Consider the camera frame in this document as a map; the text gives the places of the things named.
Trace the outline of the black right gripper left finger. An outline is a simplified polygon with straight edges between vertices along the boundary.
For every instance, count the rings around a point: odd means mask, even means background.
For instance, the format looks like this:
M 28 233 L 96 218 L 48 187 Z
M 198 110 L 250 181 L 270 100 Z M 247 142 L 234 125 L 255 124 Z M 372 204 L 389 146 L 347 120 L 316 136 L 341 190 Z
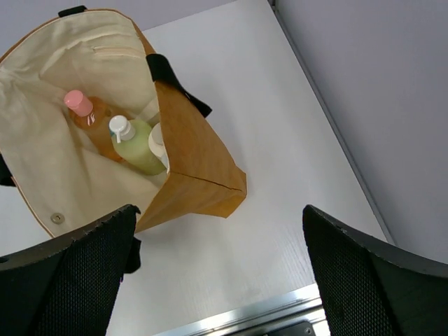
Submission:
M 1 257 L 2 335 L 105 335 L 125 274 L 141 266 L 139 209 Z

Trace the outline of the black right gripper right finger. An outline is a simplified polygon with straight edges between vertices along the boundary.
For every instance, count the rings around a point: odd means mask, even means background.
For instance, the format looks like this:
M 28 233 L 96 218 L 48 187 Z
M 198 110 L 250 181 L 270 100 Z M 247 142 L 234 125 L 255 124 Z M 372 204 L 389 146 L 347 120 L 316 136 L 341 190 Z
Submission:
M 302 213 L 331 335 L 446 335 L 447 265 L 365 234 L 312 205 Z

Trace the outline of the tan canvas tote bag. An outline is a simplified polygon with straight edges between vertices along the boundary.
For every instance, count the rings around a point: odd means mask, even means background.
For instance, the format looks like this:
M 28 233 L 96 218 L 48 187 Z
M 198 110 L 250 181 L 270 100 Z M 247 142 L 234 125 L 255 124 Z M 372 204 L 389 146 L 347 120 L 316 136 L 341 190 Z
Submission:
M 168 170 L 149 176 L 105 157 L 64 105 L 71 90 L 160 125 Z M 246 175 L 207 122 L 210 111 L 113 9 L 60 13 L 1 57 L 1 156 L 52 237 L 125 204 L 141 210 L 137 231 L 186 214 L 232 214 L 246 198 Z

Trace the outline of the green pump bottle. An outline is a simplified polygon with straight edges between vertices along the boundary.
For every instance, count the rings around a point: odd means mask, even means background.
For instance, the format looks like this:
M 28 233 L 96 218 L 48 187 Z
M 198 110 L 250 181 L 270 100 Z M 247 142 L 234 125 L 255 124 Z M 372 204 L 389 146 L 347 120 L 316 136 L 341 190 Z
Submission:
M 113 148 L 124 161 L 149 176 L 158 175 L 166 169 L 149 148 L 152 127 L 147 122 L 116 115 L 109 121 L 108 127 L 112 133 Z

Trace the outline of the cream cylindrical jar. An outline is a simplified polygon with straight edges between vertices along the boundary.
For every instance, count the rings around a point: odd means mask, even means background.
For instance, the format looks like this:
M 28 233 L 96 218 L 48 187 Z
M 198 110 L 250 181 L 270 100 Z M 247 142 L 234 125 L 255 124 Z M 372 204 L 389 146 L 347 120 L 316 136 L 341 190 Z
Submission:
M 155 124 L 152 128 L 148 136 L 148 146 L 151 152 L 161 161 L 169 172 L 169 158 L 163 141 L 160 123 Z

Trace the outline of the orange bottle with pink cap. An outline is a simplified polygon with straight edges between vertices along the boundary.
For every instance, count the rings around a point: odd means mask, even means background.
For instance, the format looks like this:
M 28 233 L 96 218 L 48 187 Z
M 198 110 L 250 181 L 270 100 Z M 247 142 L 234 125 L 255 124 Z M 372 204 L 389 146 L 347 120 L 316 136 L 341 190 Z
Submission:
M 114 150 L 109 122 L 114 116 L 125 116 L 126 113 L 108 105 L 98 97 L 86 96 L 80 90 L 67 92 L 64 96 L 64 104 L 75 126 L 84 131 L 99 154 L 120 162 L 122 158 Z

